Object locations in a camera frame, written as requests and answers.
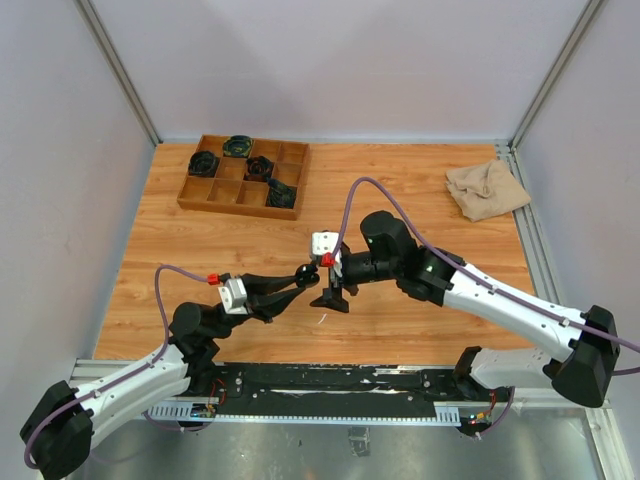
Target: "wooden tabletop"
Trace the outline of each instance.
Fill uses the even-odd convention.
[[[495,158],[491,145],[314,144],[297,221],[182,210],[176,197],[194,149],[165,144],[156,151],[96,358],[137,359],[161,343],[153,292],[158,265],[175,264],[200,275],[290,275],[308,262],[312,232],[339,229],[349,187],[363,175],[380,180],[433,244],[533,292],[513,216],[471,223],[444,185],[446,170]],[[345,237],[353,252],[366,248],[360,221],[382,209],[393,211],[374,187],[359,187]],[[320,285],[298,297],[274,323],[250,320],[218,340],[216,359],[451,365],[467,346],[529,346],[479,317],[412,300],[393,282],[363,285],[357,297],[346,295],[349,314],[309,307],[326,282],[322,272]],[[185,301],[219,302],[215,287],[172,272],[162,274],[160,286],[169,318]]]

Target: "white backdrop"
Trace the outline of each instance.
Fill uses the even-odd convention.
[[[520,149],[561,290],[640,342],[640,31],[636,0],[608,2]],[[623,349],[621,367],[640,365]],[[640,474],[640,375],[614,378],[614,411]]]
[[[165,140],[506,139],[586,0],[94,0]]]
[[[0,477],[33,480],[18,432],[93,351],[153,150],[73,2],[0,2],[0,65]]]

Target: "beige cloth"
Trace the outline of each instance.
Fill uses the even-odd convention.
[[[524,207],[531,197],[502,160],[447,172],[446,185],[472,222]]]

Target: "wooden box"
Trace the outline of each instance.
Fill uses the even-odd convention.
[[[234,213],[255,217],[295,220],[300,215],[304,187],[309,169],[309,145],[256,138],[249,157],[264,156],[274,162],[273,178],[296,189],[293,208],[267,206],[269,186],[266,182],[243,180],[245,158],[225,157],[222,145],[229,137],[203,135],[195,152],[208,150],[220,158],[215,177],[189,176],[178,194],[178,203],[185,210]]]

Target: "folded cloth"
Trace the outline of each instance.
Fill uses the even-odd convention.
[[[531,201],[502,160],[449,170],[447,180],[451,196],[472,222],[502,215]]]

